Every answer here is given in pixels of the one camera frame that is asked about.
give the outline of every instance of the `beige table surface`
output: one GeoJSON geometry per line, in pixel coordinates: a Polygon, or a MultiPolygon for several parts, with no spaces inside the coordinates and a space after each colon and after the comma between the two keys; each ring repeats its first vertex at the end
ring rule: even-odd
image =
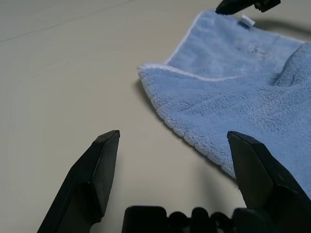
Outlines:
{"type": "MultiPolygon", "coordinates": [[[[156,116],[136,67],[164,61],[219,0],[0,0],[0,232],[39,228],[73,163],[100,134],[121,140],[106,216],[121,232],[130,205],[231,215],[235,185],[156,116]]],[[[259,26],[311,40],[311,1],[282,0],[259,26]]]]}

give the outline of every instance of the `blue towel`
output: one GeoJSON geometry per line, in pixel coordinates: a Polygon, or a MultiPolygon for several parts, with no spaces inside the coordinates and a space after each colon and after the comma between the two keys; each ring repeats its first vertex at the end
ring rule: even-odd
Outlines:
{"type": "Polygon", "coordinates": [[[138,72],[159,116],[234,175],[228,131],[255,137],[311,198],[311,43],[204,11],[172,56],[138,72]]]}

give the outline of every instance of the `tabletop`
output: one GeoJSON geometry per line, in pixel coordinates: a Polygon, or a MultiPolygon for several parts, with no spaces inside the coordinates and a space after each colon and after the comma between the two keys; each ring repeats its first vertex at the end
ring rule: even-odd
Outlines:
{"type": "MultiPolygon", "coordinates": [[[[105,217],[121,232],[131,205],[231,216],[235,181],[156,115],[137,66],[162,62],[192,20],[220,0],[0,0],[0,232],[36,232],[67,172],[100,134],[121,132],[105,217]]],[[[311,40],[311,1],[240,13],[311,40]]]]}

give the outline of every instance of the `towel tag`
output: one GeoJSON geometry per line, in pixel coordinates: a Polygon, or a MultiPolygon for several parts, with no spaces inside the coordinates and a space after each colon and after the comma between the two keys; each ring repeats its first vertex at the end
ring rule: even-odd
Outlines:
{"type": "Polygon", "coordinates": [[[243,24],[245,26],[247,26],[248,28],[253,27],[255,24],[255,21],[251,20],[249,17],[247,16],[242,16],[240,21],[240,24],[243,24]]]}

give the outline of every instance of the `microfiber towel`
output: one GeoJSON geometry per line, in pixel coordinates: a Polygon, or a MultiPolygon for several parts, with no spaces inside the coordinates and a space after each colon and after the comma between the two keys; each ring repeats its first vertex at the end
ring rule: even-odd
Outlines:
{"type": "Polygon", "coordinates": [[[228,131],[250,135],[311,198],[311,43],[204,11],[164,63],[138,67],[164,122],[235,177],[228,131]]]}

